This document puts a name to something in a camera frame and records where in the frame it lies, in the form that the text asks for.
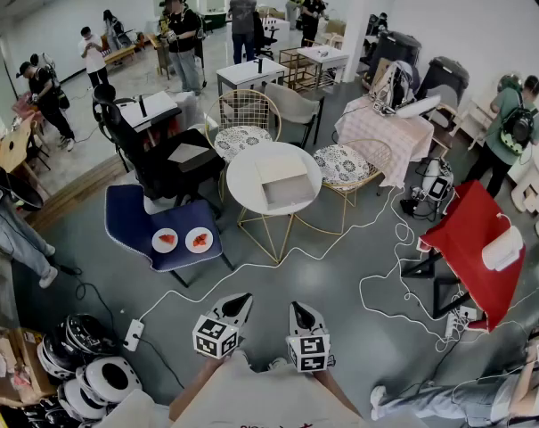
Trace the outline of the black trash bin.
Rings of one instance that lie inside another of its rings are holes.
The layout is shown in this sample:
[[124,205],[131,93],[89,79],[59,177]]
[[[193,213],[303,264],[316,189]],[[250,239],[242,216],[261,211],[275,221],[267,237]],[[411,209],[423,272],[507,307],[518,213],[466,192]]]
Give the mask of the black trash bin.
[[371,84],[382,58],[389,61],[400,60],[415,65],[421,48],[421,43],[413,36],[397,31],[382,32],[367,70],[367,82]]
[[455,91],[457,103],[460,103],[469,82],[470,74],[459,62],[445,56],[437,56],[429,62],[428,71],[415,96],[418,99],[423,99],[430,89],[447,85]]

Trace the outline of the white oblong board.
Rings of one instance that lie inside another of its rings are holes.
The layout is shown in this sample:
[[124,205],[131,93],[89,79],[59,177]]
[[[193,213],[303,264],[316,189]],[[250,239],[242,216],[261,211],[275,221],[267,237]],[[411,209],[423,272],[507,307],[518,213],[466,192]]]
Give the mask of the white oblong board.
[[407,104],[406,106],[398,108],[396,110],[396,116],[401,119],[408,119],[420,116],[427,111],[435,109],[440,104],[440,101],[441,95],[432,95],[426,97],[414,103]]

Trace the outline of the white table black legs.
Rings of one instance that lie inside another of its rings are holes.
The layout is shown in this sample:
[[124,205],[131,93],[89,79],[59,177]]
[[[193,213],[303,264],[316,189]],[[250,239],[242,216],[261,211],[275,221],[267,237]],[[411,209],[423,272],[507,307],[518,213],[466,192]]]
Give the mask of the white table black legs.
[[256,59],[218,70],[216,72],[218,95],[221,96],[224,93],[224,86],[235,90],[254,89],[272,82],[283,85],[285,68],[268,58],[260,58],[263,59],[263,73],[261,75],[257,74]]

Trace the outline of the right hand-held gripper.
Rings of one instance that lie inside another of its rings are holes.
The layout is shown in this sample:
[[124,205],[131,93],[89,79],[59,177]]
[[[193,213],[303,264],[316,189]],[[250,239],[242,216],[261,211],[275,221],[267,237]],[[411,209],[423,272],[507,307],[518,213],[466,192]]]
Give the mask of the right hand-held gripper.
[[323,316],[305,303],[293,301],[289,307],[289,357],[298,372],[325,371],[328,367],[331,341]]

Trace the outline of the red tablecloth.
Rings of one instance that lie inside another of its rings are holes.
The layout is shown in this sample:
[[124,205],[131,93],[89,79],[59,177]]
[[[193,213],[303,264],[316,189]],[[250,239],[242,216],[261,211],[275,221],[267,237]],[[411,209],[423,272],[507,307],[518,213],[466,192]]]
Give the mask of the red tablecloth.
[[421,241],[439,251],[482,310],[482,318],[471,326],[492,332],[510,308],[526,250],[501,271],[487,268],[482,251],[509,229],[509,222],[498,217],[502,209],[477,180],[457,186],[455,192],[445,217],[422,235]]

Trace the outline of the white table gold legs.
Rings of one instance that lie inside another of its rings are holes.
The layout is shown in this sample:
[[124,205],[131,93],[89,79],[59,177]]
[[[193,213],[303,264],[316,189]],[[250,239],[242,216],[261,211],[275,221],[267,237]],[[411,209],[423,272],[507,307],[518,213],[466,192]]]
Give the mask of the white table gold legs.
[[314,88],[334,86],[344,75],[348,54],[330,45],[313,45],[301,47],[298,52],[307,57],[316,66]]

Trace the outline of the wooden desk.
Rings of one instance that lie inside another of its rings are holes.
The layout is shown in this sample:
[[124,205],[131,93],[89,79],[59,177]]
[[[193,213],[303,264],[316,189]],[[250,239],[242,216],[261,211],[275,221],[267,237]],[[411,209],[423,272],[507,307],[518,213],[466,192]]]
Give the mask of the wooden desk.
[[0,139],[0,167],[10,174],[24,169],[28,178],[39,185],[39,177],[26,162],[29,138],[33,136],[36,123],[34,117],[29,116],[15,130]]

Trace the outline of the black mesh swivel chair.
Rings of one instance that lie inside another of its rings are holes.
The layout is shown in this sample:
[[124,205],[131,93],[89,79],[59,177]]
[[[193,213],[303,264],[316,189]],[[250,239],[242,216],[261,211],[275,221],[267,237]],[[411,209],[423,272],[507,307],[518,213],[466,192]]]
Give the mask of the black mesh swivel chair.
[[271,45],[277,40],[273,36],[265,35],[265,28],[259,12],[253,12],[254,21],[254,53],[256,57],[265,56],[271,60],[274,59],[274,53]]

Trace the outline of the grey upholstered chair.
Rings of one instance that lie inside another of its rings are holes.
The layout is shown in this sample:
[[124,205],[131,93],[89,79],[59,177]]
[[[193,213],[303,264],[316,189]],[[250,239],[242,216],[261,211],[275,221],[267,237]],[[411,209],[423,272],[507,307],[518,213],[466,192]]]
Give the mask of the grey upholstered chair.
[[304,128],[301,142],[294,143],[294,145],[305,149],[313,127],[316,127],[314,136],[314,142],[316,142],[323,115],[323,96],[317,100],[310,100],[298,92],[274,82],[266,84],[265,95],[273,102],[274,108],[279,112],[282,120]]

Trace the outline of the person's right forearm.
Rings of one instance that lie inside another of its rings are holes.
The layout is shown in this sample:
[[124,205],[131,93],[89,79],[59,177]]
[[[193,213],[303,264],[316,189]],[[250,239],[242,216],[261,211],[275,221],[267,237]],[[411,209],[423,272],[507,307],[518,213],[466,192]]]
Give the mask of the person's right forearm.
[[361,416],[354,404],[349,400],[343,390],[341,390],[340,386],[335,381],[331,372],[328,369],[322,371],[315,371],[313,372],[313,376],[323,387],[325,387],[332,395],[334,395],[335,398],[338,399],[344,407],[348,408],[357,416]]

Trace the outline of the white floor device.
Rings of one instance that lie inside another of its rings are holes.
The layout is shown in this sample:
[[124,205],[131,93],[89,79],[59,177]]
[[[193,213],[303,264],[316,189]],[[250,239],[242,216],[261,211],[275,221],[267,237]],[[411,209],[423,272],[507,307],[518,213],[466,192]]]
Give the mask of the white floor device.
[[[428,158],[421,163],[425,169],[421,172],[421,184],[411,188],[411,195],[400,201],[404,214],[433,222],[440,213],[440,208],[448,194],[453,190],[453,172],[451,165],[443,158]],[[429,211],[417,212],[421,203],[427,203]]]

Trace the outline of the white power strip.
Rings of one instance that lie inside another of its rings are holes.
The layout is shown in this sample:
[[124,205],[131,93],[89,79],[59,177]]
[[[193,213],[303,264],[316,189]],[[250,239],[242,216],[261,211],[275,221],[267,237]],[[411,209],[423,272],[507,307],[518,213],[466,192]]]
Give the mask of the white power strip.
[[139,341],[143,335],[144,324],[138,319],[133,319],[128,327],[127,334],[123,340],[123,346],[126,350],[135,352]]
[[445,327],[445,341],[459,340],[468,324],[477,319],[478,312],[471,307],[460,306],[447,316]]

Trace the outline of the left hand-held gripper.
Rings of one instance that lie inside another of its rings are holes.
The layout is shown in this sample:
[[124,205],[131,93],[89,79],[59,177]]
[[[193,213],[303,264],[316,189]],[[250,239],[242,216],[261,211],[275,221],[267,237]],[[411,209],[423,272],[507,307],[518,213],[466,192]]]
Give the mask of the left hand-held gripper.
[[[192,330],[194,350],[215,359],[233,353],[239,346],[240,328],[248,321],[252,304],[253,295],[249,292],[219,299],[209,311],[211,318],[201,315]],[[230,320],[231,325],[219,320]]]

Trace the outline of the person's white shirt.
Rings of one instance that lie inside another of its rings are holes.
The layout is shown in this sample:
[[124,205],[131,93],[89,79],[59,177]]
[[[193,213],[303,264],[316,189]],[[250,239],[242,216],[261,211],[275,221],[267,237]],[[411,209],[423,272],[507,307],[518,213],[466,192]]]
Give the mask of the person's white shirt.
[[344,407],[288,363],[254,372],[243,350],[225,358],[181,416],[165,428],[388,428]]

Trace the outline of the floral round cushion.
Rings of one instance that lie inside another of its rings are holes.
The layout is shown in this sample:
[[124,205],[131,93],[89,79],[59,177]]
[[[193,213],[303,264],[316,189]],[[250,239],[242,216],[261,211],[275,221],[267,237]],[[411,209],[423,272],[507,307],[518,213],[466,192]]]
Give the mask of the floral round cushion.
[[269,132],[256,126],[234,126],[220,130],[214,141],[217,154],[230,163],[241,151],[265,141],[272,141]]
[[323,183],[337,189],[356,187],[372,171],[363,155],[347,144],[323,147],[313,158],[321,170]]

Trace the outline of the person's left forearm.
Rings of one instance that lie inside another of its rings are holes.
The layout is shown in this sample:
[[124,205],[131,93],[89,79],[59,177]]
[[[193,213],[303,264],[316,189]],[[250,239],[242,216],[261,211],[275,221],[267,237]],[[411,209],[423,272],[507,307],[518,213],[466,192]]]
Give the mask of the person's left forearm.
[[174,423],[181,414],[188,408],[192,401],[196,398],[203,387],[208,383],[208,380],[223,365],[224,358],[215,359],[208,358],[197,376],[192,382],[184,388],[184,390],[170,403],[168,418],[171,423]]

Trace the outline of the wooden bench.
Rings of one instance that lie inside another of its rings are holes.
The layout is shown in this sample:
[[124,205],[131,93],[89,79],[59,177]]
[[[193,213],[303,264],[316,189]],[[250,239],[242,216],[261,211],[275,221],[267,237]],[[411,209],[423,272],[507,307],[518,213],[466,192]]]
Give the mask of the wooden bench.
[[118,50],[112,51],[108,43],[107,37],[102,36],[102,56],[106,65],[111,65],[116,62],[121,62],[123,59],[135,57],[135,45],[129,45],[122,47]]

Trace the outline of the white black backpack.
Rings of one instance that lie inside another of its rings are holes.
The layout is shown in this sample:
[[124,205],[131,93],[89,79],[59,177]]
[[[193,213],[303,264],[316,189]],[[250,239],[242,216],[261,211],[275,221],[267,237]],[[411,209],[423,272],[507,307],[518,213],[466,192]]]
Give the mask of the white black backpack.
[[421,85],[416,67],[404,61],[393,61],[378,85],[372,89],[372,102],[381,100],[394,109],[411,104]]

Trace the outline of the white round table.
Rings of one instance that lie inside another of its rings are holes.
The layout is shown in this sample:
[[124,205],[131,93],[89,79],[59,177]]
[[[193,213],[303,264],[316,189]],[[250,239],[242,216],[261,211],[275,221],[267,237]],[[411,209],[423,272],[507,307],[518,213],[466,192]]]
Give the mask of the white round table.
[[[310,202],[303,202],[294,206],[269,210],[262,192],[261,183],[255,167],[255,161],[278,154],[295,154],[302,158],[308,169],[308,176],[316,191],[315,198]],[[269,246],[266,248],[255,240],[256,246],[261,249],[275,264],[280,264],[285,253],[290,231],[298,213],[310,206],[322,188],[322,173],[312,155],[293,144],[282,142],[263,142],[239,152],[230,162],[226,172],[226,183],[229,193],[241,205],[241,212],[237,219],[237,226],[250,235],[245,225],[251,222],[263,224]],[[282,247],[275,248],[273,238],[268,226],[271,218],[285,217],[288,220]]]

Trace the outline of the black table frame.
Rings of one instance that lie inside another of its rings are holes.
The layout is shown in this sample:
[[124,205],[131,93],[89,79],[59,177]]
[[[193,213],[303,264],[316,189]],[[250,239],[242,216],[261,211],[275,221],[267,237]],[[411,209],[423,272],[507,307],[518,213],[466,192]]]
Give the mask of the black table frame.
[[458,299],[450,301],[447,304],[442,303],[441,288],[443,286],[460,285],[461,280],[457,276],[438,276],[436,264],[443,258],[443,255],[432,249],[428,252],[428,257],[407,268],[403,274],[403,279],[425,279],[433,282],[433,309],[431,316],[436,320],[445,317],[454,309],[459,308],[463,303],[471,300],[469,292],[460,295]]

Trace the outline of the blue padded chair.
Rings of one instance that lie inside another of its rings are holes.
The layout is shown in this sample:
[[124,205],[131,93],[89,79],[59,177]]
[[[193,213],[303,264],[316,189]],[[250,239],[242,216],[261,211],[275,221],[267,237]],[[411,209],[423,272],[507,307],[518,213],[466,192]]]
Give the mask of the blue padded chair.
[[[207,201],[197,200],[150,214],[144,208],[143,199],[143,188],[139,185],[112,185],[107,188],[105,230],[112,241],[145,257],[153,271],[171,274],[183,287],[188,284],[178,274],[181,268],[220,258],[230,270],[234,270],[234,265],[225,256],[214,212]],[[211,248],[201,254],[192,253],[185,246],[187,233],[198,226],[209,229],[214,236]],[[166,254],[156,252],[151,246],[151,238],[161,228],[172,228],[178,236],[176,248]]]

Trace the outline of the white top brown desk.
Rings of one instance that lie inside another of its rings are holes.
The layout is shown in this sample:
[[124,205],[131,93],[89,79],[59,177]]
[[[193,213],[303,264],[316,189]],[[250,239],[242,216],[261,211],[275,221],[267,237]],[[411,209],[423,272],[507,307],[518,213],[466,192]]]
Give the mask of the white top brown desk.
[[163,119],[181,113],[180,107],[166,91],[144,97],[143,101],[147,117],[142,116],[138,99],[135,99],[133,103],[120,104],[118,106],[124,120],[136,132],[141,132]]

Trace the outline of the white round plate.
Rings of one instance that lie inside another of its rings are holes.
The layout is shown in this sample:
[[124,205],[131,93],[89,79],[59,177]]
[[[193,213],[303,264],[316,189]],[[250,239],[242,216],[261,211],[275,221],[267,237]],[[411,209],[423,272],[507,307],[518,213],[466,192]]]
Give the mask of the white round plate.
[[[159,239],[159,236],[164,235],[164,234],[175,235],[176,236],[176,243],[174,245],[169,245],[167,243],[163,243]],[[151,238],[152,249],[155,250],[158,253],[161,253],[161,254],[166,254],[166,253],[169,253],[169,252],[173,251],[176,248],[177,244],[178,244],[178,236],[177,236],[176,231],[174,229],[172,229],[172,228],[161,228],[158,231],[156,231],[154,233],[153,237]]]
[[[194,240],[194,237],[196,235],[200,235],[200,234],[208,234],[208,244],[206,246],[203,246],[203,247],[193,247],[192,246],[192,242]],[[186,237],[185,237],[185,246],[186,248],[192,252],[192,253],[196,253],[196,254],[201,254],[201,253],[204,253],[206,251],[208,251],[211,246],[213,245],[213,242],[214,242],[214,236],[213,236],[213,233],[207,229],[206,227],[203,227],[203,226],[198,226],[198,227],[195,227],[193,228],[192,230],[190,230]]]

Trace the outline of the white side cabinet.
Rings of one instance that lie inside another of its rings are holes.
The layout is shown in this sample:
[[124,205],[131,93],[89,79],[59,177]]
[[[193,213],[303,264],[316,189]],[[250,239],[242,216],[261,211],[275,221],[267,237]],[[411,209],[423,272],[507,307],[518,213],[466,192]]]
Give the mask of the white side cabinet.
[[456,127],[453,130],[455,136],[459,131],[464,132],[471,138],[468,150],[476,145],[482,145],[496,114],[489,104],[480,104],[477,100],[470,99],[465,109],[454,119]]

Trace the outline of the open cardboard box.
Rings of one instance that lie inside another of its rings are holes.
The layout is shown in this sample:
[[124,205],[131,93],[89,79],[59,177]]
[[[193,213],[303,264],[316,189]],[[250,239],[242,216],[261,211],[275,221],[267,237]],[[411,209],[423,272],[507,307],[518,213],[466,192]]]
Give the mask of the open cardboard box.
[[37,355],[43,337],[21,327],[0,334],[0,405],[25,407],[56,394]]

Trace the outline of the brown cardboard box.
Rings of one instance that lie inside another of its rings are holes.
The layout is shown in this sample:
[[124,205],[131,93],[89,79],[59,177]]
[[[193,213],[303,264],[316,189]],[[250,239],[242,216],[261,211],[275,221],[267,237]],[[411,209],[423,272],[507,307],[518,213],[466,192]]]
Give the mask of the brown cardboard box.
[[384,77],[391,63],[392,61],[389,59],[380,58],[378,67],[376,69],[376,72],[372,81],[372,89],[374,89],[378,85],[380,80]]

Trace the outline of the black office chair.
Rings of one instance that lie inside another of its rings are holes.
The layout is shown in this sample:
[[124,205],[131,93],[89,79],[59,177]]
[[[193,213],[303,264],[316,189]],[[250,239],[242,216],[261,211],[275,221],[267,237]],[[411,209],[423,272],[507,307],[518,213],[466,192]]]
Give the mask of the black office chair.
[[[172,200],[179,206],[184,199],[194,202],[202,197],[200,185],[217,181],[225,167],[207,138],[196,128],[178,131],[172,125],[175,117],[166,118],[151,126],[154,143],[144,132],[136,132],[124,120],[118,108],[113,86],[99,85],[94,89],[94,113],[103,135],[107,137],[134,167],[135,176],[143,187],[144,195],[151,201]],[[185,163],[168,160],[180,144],[208,147],[209,150]]]

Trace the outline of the pink checked tablecloth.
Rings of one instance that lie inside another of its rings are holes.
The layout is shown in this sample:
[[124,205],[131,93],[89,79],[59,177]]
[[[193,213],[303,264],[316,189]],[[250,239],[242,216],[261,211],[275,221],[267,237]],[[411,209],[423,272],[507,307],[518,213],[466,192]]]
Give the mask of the pink checked tablecloth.
[[350,143],[360,153],[371,152],[363,139],[384,142],[391,149],[391,159],[382,170],[381,187],[404,188],[409,164],[419,162],[429,154],[434,128],[421,116],[402,119],[396,115],[382,116],[372,108],[368,96],[349,102],[335,124],[339,144]]

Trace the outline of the white rounded appliance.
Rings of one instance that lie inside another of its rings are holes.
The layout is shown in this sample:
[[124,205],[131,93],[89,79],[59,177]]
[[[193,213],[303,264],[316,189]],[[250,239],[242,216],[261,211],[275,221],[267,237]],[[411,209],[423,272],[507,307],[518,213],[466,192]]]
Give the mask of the white rounded appliance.
[[519,229],[511,226],[483,248],[483,263],[489,270],[502,271],[519,259],[523,246]]

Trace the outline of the beige flat board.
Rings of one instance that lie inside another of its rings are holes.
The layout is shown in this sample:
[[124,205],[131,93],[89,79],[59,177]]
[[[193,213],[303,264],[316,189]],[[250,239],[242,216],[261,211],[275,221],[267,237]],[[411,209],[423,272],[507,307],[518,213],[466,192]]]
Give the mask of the beige flat board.
[[185,163],[202,155],[209,150],[208,147],[196,146],[192,144],[180,144],[168,157],[169,161]]

